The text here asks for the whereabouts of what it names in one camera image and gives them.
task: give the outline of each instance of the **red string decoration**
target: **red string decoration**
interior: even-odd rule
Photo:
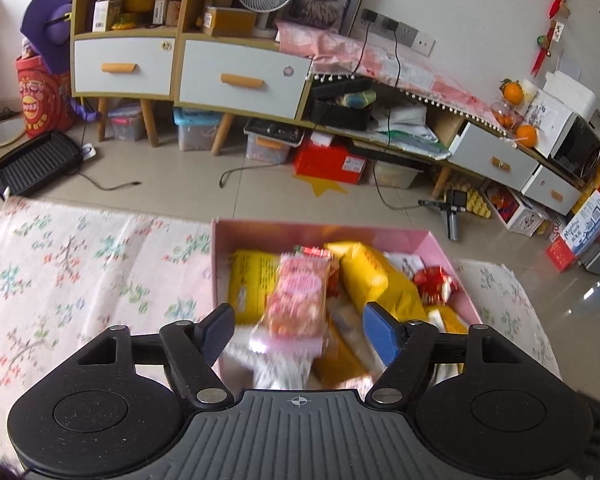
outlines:
[[[560,11],[560,8],[562,6],[563,3],[566,3],[567,0],[554,0],[554,2],[551,4],[551,7],[549,8],[549,19],[552,20],[554,18],[554,16],[556,14],[558,14],[558,12]],[[543,46],[540,49],[540,53],[538,54],[538,57],[536,58],[536,62],[534,63],[533,68],[531,69],[531,75],[536,76],[538,75],[538,72],[540,72],[540,68],[542,67],[542,63],[544,62],[544,60],[550,56],[549,54],[549,49],[551,48],[551,42],[554,36],[554,28],[555,28],[555,22],[552,22],[550,27],[549,27],[549,31],[547,32],[547,39],[548,39],[548,46]]]

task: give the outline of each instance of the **white drawer unit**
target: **white drawer unit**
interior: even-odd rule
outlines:
[[[174,38],[106,38],[74,45],[76,93],[171,94]]]
[[[475,124],[468,124],[449,147],[449,162],[522,190],[538,162]]]
[[[215,41],[187,41],[179,102],[293,119],[311,60]]]
[[[566,215],[578,201],[580,192],[544,166],[539,166],[522,188],[522,194]]]

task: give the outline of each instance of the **yellow star sticker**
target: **yellow star sticker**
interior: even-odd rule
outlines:
[[[317,197],[321,197],[324,195],[325,191],[331,189],[333,191],[337,191],[338,193],[347,194],[347,190],[344,189],[340,184],[334,182],[333,180],[328,180],[326,178],[315,178],[314,176],[304,176],[304,175],[294,175],[294,178],[298,180],[304,180],[311,184],[311,187],[314,188],[314,195]]]

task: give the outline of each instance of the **microwave oven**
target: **microwave oven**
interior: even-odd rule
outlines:
[[[538,130],[536,150],[575,178],[590,182],[600,165],[600,139],[576,112],[538,91],[525,119]]]

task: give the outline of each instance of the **metal screw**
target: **metal screw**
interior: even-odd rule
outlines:
[[[200,390],[196,396],[200,402],[205,404],[217,404],[226,399],[226,391],[220,388],[206,388]]]
[[[395,388],[380,388],[371,394],[371,398],[380,404],[395,404],[402,400],[402,394]]]

